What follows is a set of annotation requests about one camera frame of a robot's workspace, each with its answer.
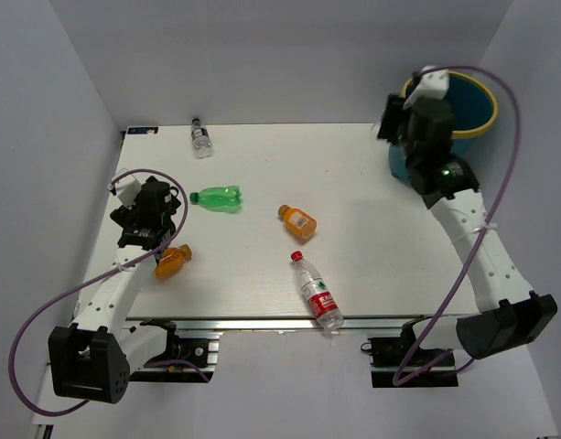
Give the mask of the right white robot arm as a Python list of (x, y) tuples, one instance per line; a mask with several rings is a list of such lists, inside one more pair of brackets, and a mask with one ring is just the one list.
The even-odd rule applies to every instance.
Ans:
[(378, 138), (403, 152), (410, 184), (448, 235), (469, 280), (477, 313), (431, 316), (407, 323), (402, 357), (414, 365), (434, 349), (460, 349), (484, 359), (535, 341), (557, 312), (554, 297), (539, 295), (520, 274), (491, 223), (480, 184), (468, 162), (452, 151), (451, 105), (421, 97), (412, 104), (388, 96)]

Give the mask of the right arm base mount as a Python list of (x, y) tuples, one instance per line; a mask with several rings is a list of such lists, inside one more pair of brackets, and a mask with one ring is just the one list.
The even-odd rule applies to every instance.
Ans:
[[(392, 337), (386, 335), (371, 336), (361, 344), (361, 353), (370, 358), (372, 387), (374, 389), (394, 388), (394, 374), (413, 342), (412, 332), (403, 328), (400, 335)], [(413, 357), (408, 360), (402, 375), (419, 370), (444, 352), (445, 350), (440, 348), (418, 348)], [(403, 384), (402, 388), (457, 388), (458, 385), (455, 358), (452, 354), (448, 354), (431, 369)]]

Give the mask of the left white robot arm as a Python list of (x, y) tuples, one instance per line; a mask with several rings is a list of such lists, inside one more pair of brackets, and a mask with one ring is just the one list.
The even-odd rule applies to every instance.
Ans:
[(122, 234), (113, 259), (115, 273), (101, 281), (68, 327), (55, 327), (48, 340), (53, 389), (60, 397), (117, 403), (132, 374), (155, 359), (169, 365), (180, 354), (172, 324), (146, 320), (127, 327), (126, 318), (160, 262), (176, 228), (180, 205), (170, 184), (135, 178), (116, 189), (122, 205), (112, 220)]

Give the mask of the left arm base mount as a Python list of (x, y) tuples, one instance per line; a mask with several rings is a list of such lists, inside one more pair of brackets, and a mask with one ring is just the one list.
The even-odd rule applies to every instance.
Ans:
[(144, 368), (130, 377), (132, 382), (208, 383), (219, 354), (220, 336), (205, 330), (186, 329), (174, 321), (146, 319), (141, 327), (160, 327), (167, 331), (166, 350), (148, 363), (162, 366)]

